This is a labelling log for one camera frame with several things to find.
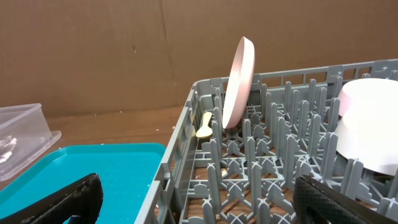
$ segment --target pink bowl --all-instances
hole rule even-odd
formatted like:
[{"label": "pink bowl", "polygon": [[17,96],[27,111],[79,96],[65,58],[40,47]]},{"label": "pink bowl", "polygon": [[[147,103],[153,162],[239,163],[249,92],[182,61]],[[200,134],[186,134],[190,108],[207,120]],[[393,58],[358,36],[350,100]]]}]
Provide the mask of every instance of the pink bowl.
[{"label": "pink bowl", "polygon": [[224,102],[223,128],[233,128],[242,117],[254,71],[254,45],[242,37],[236,49]]}]

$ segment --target turquoise plastic tray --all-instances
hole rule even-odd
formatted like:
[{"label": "turquoise plastic tray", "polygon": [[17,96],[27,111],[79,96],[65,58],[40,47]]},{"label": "turquoise plastic tray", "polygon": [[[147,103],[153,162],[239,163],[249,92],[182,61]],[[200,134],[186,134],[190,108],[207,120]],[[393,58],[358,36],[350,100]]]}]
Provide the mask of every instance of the turquoise plastic tray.
[{"label": "turquoise plastic tray", "polygon": [[104,191],[97,223],[134,223],[164,151],[165,147],[156,143],[59,149],[0,192],[0,218],[90,173],[97,173]]}]

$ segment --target dish rack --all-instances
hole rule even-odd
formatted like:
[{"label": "dish rack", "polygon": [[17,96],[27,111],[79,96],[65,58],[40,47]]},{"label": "dish rack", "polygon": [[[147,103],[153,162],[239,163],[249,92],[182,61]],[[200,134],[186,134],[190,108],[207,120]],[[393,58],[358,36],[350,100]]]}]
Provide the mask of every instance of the dish rack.
[{"label": "dish rack", "polygon": [[[398,80],[397,70],[393,59],[255,74],[242,121],[227,130],[228,78],[194,83],[136,223],[295,223],[291,196],[302,174],[398,220],[398,178],[337,156],[333,133],[346,82]],[[206,111],[213,135],[197,139]]]}]

